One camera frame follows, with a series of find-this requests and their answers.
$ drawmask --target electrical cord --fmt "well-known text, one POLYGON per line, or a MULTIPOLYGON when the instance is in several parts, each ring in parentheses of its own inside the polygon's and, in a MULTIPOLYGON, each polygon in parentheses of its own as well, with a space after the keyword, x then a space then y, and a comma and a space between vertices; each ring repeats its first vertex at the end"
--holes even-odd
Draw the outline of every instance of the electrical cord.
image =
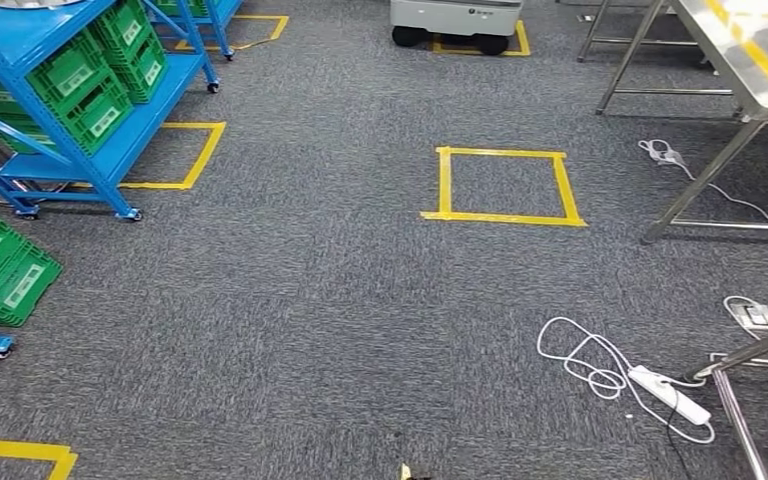
MULTIPOLYGON (((637 145, 643 150, 646 150, 649 153, 649 157, 652 158, 652 160, 655 160, 655 162, 657 162, 658 165, 676 165, 680 167, 682 170, 684 170, 684 173, 685 175, 687 175, 687 178, 689 178, 691 181, 696 180, 696 177, 694 177, 693 174, 690 173, 690 169, 687 168, 687 164, 685 163, 684 159, 681 158, 681 154, 673 150, 672 147, 670 147, 670 144, 667 143, 666 141, 660 140, 660 139, 655 139, 650 141, 641 140, 637 142, 637 145), (658 150, 656 147, 657 144, 662 144, 665 150, 658 150)), ((726 200, 732 203, 736 203, 738 205, 744 205, 749 208, 755 209, 758 213, 763 215, 764 218, 768 220, 767 212, 765 212, 764 209, 762 209, 758 205, 747 202, 745 200, 734 198, 728 193, 726 193, 725 190, 714 185, 713 183, 709 183, 708 186, 713 188, 717 192, 719 192, 719 194, 722 195, 723 198, 725 198, 726 200)))
MULTIPOLYGON (((594 333, 589 332, 587 329, 576 323, 574 320, 571 320, 567 317, 555 317, 550 319, 548 322, 546 322, 545 325, 543 325, 543 328, 540 329, 540 333, 537 335, 537 353, 540 354, 540 356, 551 359, 551 360, 560 360, 564 362, 564 370, 567 371, 570 375, 573 377, 586 382, 587 386, 590 387, 590 390, 596 394, 599 398, 603 398, 605 400, 615 400, 619 398, 619 396, 622 394, 623 390, 629 389, 631 390, 631 394, 634 395, 635 400, 637 400, 637 404, 640 405, 643 410, 646 411, 649 415, 654 417, 656 420, 661 422, 662 424, 667 426, 667 429, 675 432, 685 440, 693 443, 697 443, 700 445, 707 445, 714 441, 716 438, 716 434, 714 433, 713 427, 711 427, 710 423, 705 423, 704 426, 708 429, 710 432, 710 435, 707 438, 694 438, 690 435, 687 435, 686 433, 682 432, 678 428, 676 428, 674 425, 671 425, 669 421, 664 420, 663 417, 655 413, 652 409, 646 406, 645 403, 643 403, 643 400, 640 398, 640 395, 637 393, 637 389, 634 387, 634 383, 631 381, 631 379, 628 376, 628 371, 631 370, 632 365, 628 361, 628 359, 623 355, 622 351, 620 351, 619 348, 617 348, 616 345, 611 343, 610 340, 603 337, 602 335, 597 335, 594 333), (572 351, 568 355, 550 355, 543 351, 542 343, 543 343, 543 336, 546 334, 546 331, 549 329, 550 326, 552 326, 556 322, 565 322, 569 323, 570 325, 574 326, 578 330, 580 330, 582 333, 586 335, 584 340, 582 340, 575 348, 572 349, 572 351), (598 346, 602 347, 608 354, 611 355, 611 357, 614 359, 614 363, 616 367, 618 368, 618 372, 611 369, 605 369, 605 368, 597 368, 590 363, 587 363, 583 360, 578 360, 575 358, 575 356, 583 349, 587 344, 590 342, 594 342, 598 346), (571 366, 577 365, 580 367, 584 367, 589 373, 587 376, 584 376, 582 374, 579 374, 572 370, 571 366)), ((667 377, 665 375, 653 373, 653 375, 657 376, 658 379, 662 382, 668 382, 672 383, 674 385, 679 385, 682 387, 701 387, 705 384, 705 381, 702 380, 698 383, 684 383, 680 382, 678 380, 675 380, 673 378, 667 377)))
POLYGON ((723 299, 723 306, 726 307, 726 310, 728 310, 729 315, 731 315, 731 318, 734 319, 735 322, 737 322, 738 325, 740 325, 740 328, 743 329, 744 332, 748 333, 752 338, 755 340, 761 340, 761 337, 755 334, 752 330, 749 330, 746 328, 743 323, 740 322, 740 319, 737 317, 737 313, 735 313, 734 309, 731 306, 732 300, 743 300, 744 302, 750 303, 756 307, 760 307, 761 304, 756 302, 755 300, 752 300, 748 297, 741 297, 740 295, 729 295, 728 297, 723 299))
POLYGON ((681 454, 681 451, 678 449, 675 442, 673 442, 673 435, 670 430, 673 417, 675 417, 675 412, 678 410, 678 402, 680 401, 680 399, 681 397, 679 397, 678 395, 678 390, 676 390, 676 404, 675 404, 675 407, 673 407, 673 410, 670 412, 670 416, 667 417, 667 440, 669 440, 670 447, 672 447, 673 451, 678 457, 678 461, 681 463, 681 468, 682 470, 684 470, 684 476, 687 477, 687 480, 693 480, 693 476, 690 474, 690 469, 687 468, 687 462, 684 461, 684 456, 681 454))

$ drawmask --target power strip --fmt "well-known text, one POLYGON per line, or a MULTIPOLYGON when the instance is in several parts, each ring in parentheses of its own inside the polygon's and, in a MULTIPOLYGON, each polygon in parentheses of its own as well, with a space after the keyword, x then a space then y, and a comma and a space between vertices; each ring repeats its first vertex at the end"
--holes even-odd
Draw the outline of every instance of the power strip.
POLYGON ((658 400, 666 403, 670 409, 678 412, 679 415, 686 418, 690 423, 705 425, 711 420, 711 413, 709 411, 673 388, 661 375, 648 368, 638 365, 628 371, 628 378, 645 388, 646 391, 657 397, 658 400))

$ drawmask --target white cable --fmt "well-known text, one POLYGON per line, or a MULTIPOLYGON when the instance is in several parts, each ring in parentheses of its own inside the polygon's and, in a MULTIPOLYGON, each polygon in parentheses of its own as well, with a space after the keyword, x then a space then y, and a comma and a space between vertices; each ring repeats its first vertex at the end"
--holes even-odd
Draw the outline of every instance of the white cable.
MULTIPOLYGON (((623 355, 623 353, 620 351, 619 348, 617 348, 616 345, 610 342, 607 338, 603 337, 602 335, 596 335, 594 333, 591 333, 587 331, 584 327, 576 323, 575 321, 566 318, 566 317, 555 317, 548 322, 546 322, 545 325, 543 325, 543 328, 540 329, 540 334, 537 335, 537 353, 539 353, 541 356, 545 358, 549 358, 552 360, 562 360, 564 362, 564 370, 567 371, 570 375, 573 377, 587 382, 587 385, 590 387, 590 390, 593 391, 599 398, 604 398, 605 400, 614 400, 616 398, 619 398, 619 396, 622 394, 622 391, 628 388, 631 390, 632 395, 634 395, 634 398, 637 400, 638 405, 640 405, 643 410, 645 410, 649 415, 654 417, 656 420, 661 422, 664 425, 667 425, 672 431, 680 435, 685 440, 688 440, 693 443, 698 443, 702 445, 709 444, 714 441, 714 438, 716 435, 714 434, 714 429, 711 427, 710 423, 705 423, 705 427, 708 428, 708 431, 711 432, 711 435, 708 438, 693 438, 681 430, 677 429, 672 424, 668 424, 666 420, 664 420, 663 417, 652 411, 649 407, 646 406, 646 404, 643 403, 643 400, 641 400, 640 395, 637 393, 637 389, 634 387, 634 382, 631 381, 628 377, 628 370, 632 368, 631 363, 628 361, 628 359, 623 355), (543 343, 543 335, 546 333, 546 331, 549 329, 549 327, 555 323, 555 322, 566 322, 570 325, 574 326, 575 328, 581 330, 586 337, 584 340, 581 341, 581 343, 578 344, 568 355, 550 355, 543 351, 541 348, 541 344, 543 343), (606 369, 606 368, 597 368, 593 365, 583 361, 578 360, 574 358, 576 354, 578 354, 579 351, 581 351, 582 348, 584 348, 588 343, 595 342, 597 345, 602 347, 606 352, 608 352, 611 357, 613 357, 614 362, 616 363, 616 366, 619 369, 619 372, 606 369), (584 367, 587 369, 590 373, 587 374, 587 376, 581 375, 570 368, 571 365, 579 365, 581 367, 584 367)), ((665 375, 656 374, 653 373, 653 375, 656 375, 659 379, 665 382, 673 383, 675 385, 680 385, 682 387, 701 387, 705 384, 705 381, 702 380, 698 383, 684 383, 680 382, 678 380, 672 379, 670 377, 667 377, 665 375)))
MULTIPOLYGON (((637 145, 643 150, 646 150, 647 152, 649 152, 649 157, 651 157, 652 160, 655 160, 656 162, 658 162, 658 165, 677 165, 681 167, 682 170, 684 170, 684 173, 687 175, 687 178, 689 178, 691 181, 696 180, 696 177, 694 177, 693 174, 690 173, 690 170, 687 168, 687 165, 684 163, 684 160, 681 158, 681 154, 673 150, 672 147, 670 147, 670 144, 665 142, 664 140, 660 140, 660 139, 655 139, 651 141, 641 140, 637 142, 637 145), (657 148, 655 148, 655 145, 658 143, 663 144, 666 150, 658 150, 657 148)), ((722 195, 726 200, 732 203, 736 203, 738 205, 744 205, 744 206, 753 208, 768 220, 767 212, 765 212, 758 205, 755 205, 754 203, 749 203, 745 200, 734 198, 728 193, 726 193, 725 190, 714 185, 713 183, 709 183, 708 186, 713 188, 717 192, 719 192, 720 195, 722 195)))
POLYGON ((731 301, 732 300, 743 300, 744 302, 747 302, 755 307, 760 307, 761 304, 756 302, 755 300, 752 300, 751 298, 747 297, 741 297, 740 295, 730 295, 723 299, 723 306, 726 307, 726 310, 728 310, 729 315, 731 315, 731 318, 734 319, 735 322, 737 322, 738 325, 740 325, 740 328, 743 329, 744 332, 748 333, 752 336, 755 340, 761 340, 761 337, 755 334, 752 330, 749 330, 746 328, 745 325, 743 325, 743 322, 740 321, 739 318, 737 318, 737 313, 734 312, 734 310, 731 308, 731 301))

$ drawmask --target blue metal shelf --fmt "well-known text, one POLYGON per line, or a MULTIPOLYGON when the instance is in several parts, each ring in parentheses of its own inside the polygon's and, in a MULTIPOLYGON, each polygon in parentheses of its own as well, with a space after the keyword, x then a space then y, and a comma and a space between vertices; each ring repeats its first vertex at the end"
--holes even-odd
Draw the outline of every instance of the blue metal shelf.
MULTIPOLYGON (((197 55, 170 54, 166 56, 167 71, 160 80, 150 103, 134 106, 134 111, 122 125, 89 158, 102 177, 111 183, 119 183, 131 165, 148 145, 160 124, 178 103, 187 85, 202 65, 197 55)), ((0 170, 8 178, 86 182, 90 179, 75 164, 64 165, 45 155, 17 154, 0 170)))
POLYGON ((86 0, 47 9, 0 8, 0 52, 25 76, 111 5, 113 0, 86 0))
POLYGON ((163 19, 178 37, 192 45, 194 52, 167 54, 166 72, 151 101, 136 105, 96 153, 87 155, 25 77, 33 67, 111 7, 113 1, 85 0, 70 6, 31 11, 0 8, 0 82, 56 145, 54 150, 49 149, 0 121, 1 133, 38 152, 14 155, 0 168, 0 196, 13 205, 18 215, 35 217, 39 207, 31 200, 51 199, 105 202, 117 217, 139 220, 142 214, 119 191, 119 181, 196 78, 199 69, 204 70, 208 91, 216 93, 219 90, 219 78, 210 64, 186 0, 176 0, 183 12, 180 24, 162 15, 151 0, 142 0, 143 5, 163 19), (84 181, 92 189, 86 192, 27 190, 13 182, 16 178, 84 181))

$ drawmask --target yellow tape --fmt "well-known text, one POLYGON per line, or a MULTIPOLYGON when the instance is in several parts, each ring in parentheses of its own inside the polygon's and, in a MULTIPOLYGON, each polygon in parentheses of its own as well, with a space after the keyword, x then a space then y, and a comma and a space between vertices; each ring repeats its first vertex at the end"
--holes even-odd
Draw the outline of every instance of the yellow tape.
POLYGON ((67 445, 3 440, 0 440, 0 457, 54 462, 48 480, 67 480, 78 460, 78 455, 70 452, 67 445))
MULTIPOLYGON (((244 20, 277 20, 275 28, 272 29, 272 33, 269 34, 269 38, 266 40, 258 40, 252 43, 246 43, 243 45, 229 45, 234 50, 245 50, 261 43, 270 42, 272 40, 278 40, 284 29, 287 28, 287 23, 290 21, 290 17, 287 15, 232 15, 231 18, 244 19, 244 20)), ((178 43, 173 47, 174 50, 193 50, 193 47, 185 39, 178 40, 178 43)), ((205 46, 205 50, 210 52, 218 52, 219 47, 216 45, 205 46)))
POLYGON ((535 150, 498 150, 488 148, 438 147, 440 162, 440 200, 437 212, 420 212, 427 220, 456 220, 466 222, 501 222, 530 225, 558 225, 566 227, 586 227, 587 223, 578 214, 575 198, 572 194, 567 171, 564 167, 564 152, 535 150), (525 158, 548 158, 552 161, 552 170, 561 197, 563 217, 542 217, 532 215, 508 215, 499 213, 473 213, 452 211, 452 155, 485 155, 525 158))
MULTIPOLYGON (((199 156, 196 158, 196 162, 190 167, 187 172, 187 176, 181 182, 122 182, 119 184, 119 188, 144 188, 152 190, 189 190, 193 188, 196 180, 204 171, 204 167, 210 162, 213 157, 213 152, 216 150, 216 145, 219 143, 219 139, 222 138, 222 133, 225 132, 226 122, 167 122, 160 125, 161 128, 182 128, 210 130, 210 135, 207 137, 207 141, 202 147, 199 156)), ((73 184, 76 187, 91 188, 92 185, 84 182, 77 182, 73 184)))
MULTIPOLYGON (((517 20, 516 37, 519 41, 519 50, 508 50, 502 52, 504 57, 528 57, 531 55, 531 46, 528 44, 528 35, 525 33, 525 24, 522 20, 517 20)), ((482 55, 476 48, 470 49, 449 49, 443 46, 440 35, 434 35, 431 39, 431 51, 433 53, 455 53, 460 55, 482 55)))
POLYGON ((767 75, 768 78, 768 55, 764 50, 752 40, 743 40, 743 29, 731 21, 733 13, 729 13, 718 0, 706 0, 708 8, 714 15, 720 19, 726 28, 731 32, 735 40, 740 42, 743 50, 755 62, 756 65, 767 75))

